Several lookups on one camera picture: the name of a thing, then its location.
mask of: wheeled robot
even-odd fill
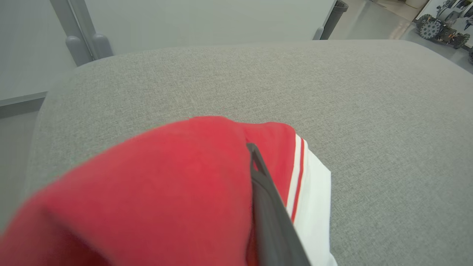
[[[417,21],[422,38],[461,48],[470,39],[469,34],[457,33],[453,24],[459,18],[466,18],[465,30],[473,24],[473,0],[447,0],[437,7],[437,17],[426,14]]]

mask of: gray fabric surface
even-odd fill
[[[473,265],[473,75],[414,43],[173,48],[81,66],[40,111],[25,195],[199,115],[293,126],[332,171],[339,265]]]

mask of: white cylindrical object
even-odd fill
[[[406,5],[419,9],[425,4],[425,2],[427,2],[427,0],[406,0]]]

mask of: trash can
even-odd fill
[[[330,16],[328,17],[327,23],[325,24],[324,32],[320,37],[321,40],[328,40],[328,37],[330,37],[330,34],[332,34],[332,31],[335,28],[335,25],[337,25],[338,20],[343,15],[343,13],[347,11],[347,9],[348,5],[345,2],[337,0],[332,12],[330,13]]]

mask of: red cloth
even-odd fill
[[[0,244],[2,266],[255,262],[255,143],[286,203],[294,130],[200,117],[134,137],[29,199]]]

